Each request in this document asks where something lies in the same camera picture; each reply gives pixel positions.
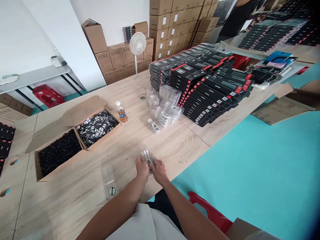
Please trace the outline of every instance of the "red plastic stool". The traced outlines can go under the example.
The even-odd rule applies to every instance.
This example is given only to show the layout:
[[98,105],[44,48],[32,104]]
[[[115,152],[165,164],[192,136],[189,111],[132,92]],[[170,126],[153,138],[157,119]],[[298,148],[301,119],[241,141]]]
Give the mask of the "red plastic stool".
[[235,61],[236,61],[236,63],[233,65],[233,68],[238,70],[242,70],[243,67],[246,66],[251,60],[251,58],[249,57],[245,57],[238,54],[233,54],[232,56],[235,57]]
[[211,206],[210,203],[208,203],[202,197],[198,196],[195,192],[188,192],[188,195],[190,196],[189,201],[192,204],[198,203],[201,207],[203,207],[208,213],[209,220],[213,222],[214,225],[216,225],[221,230],[221,232],[226,234],[226,232],[231,227],[232,222],[217,209]]
[[47,86],[46,84],[35,87],[32,90],[32,93],[48,108],[52,108],[65,102],[62,95],[57,93],[54,89]]

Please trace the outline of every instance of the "white table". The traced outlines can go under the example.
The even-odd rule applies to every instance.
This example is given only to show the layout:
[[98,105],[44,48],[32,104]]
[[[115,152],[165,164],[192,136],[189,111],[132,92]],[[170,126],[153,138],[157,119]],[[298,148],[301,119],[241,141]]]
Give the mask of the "white table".
[[22,73],[19,75],[19,79],[15,82],[4,84],[0,86],[0,94],[7,93],[10,91],[16,91],[22,97],[24,97],[27,101],[33,104],[35,107],[43,111],[43,109],[38,106],[34,101],[28,98],[24,93],[22,93],[19,88],[27,87],[31,91],[33,90],[30,85],[42,82],[44,80],[54,78],[57,76],[61,76],[80,96],[82,95],[79,90],[64,76],[66,74],[81,90],[84,90],[70,75],[69,72],[71,71],[68,65],[58,67],[51,65],[48,67],[40,68],[34,71]]

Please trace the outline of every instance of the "person's left hand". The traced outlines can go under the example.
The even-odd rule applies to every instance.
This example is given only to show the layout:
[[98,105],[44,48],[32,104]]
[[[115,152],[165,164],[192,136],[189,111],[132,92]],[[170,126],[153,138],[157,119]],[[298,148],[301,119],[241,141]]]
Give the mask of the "person's left hand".
[[148,179],[149,175],[149,166],[146,162],[142,162],[140,156],[137,156],[136,159],[136,168],[137,168],[137,177],[143,179]]

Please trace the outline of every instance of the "person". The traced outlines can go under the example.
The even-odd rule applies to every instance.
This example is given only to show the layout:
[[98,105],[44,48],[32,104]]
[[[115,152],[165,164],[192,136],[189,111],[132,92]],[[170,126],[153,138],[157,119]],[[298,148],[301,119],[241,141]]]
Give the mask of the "person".
[[[150,168],[155,180],[163,187],[159,192],[160,196],[156,194],[154,203],[138,204],[149,175],[147,163],[142,162],[138,156],[136,177],[97,212],[77,240],[228,239],[174,187],[167,177],[162,161],[156,160],[155,166],[151,164]],[[171,216],[172,220],[168,215],[152,208],[152,205],[159,205],[159,199],[163,199],[164,195],[174,209],[176,219]]]
[[259,1],[261,0],[238,0],[219,33],[217,43],[237,36],[245,22],[254,18],[253,12]]

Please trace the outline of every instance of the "white shirt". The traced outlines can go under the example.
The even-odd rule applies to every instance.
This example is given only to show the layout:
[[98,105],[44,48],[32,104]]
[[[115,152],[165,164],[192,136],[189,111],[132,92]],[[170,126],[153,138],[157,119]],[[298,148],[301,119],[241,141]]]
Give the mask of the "white shirt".
[[132,217],[107,238],[112,239],[186,240],[168,216],[142,203],[137,205]]

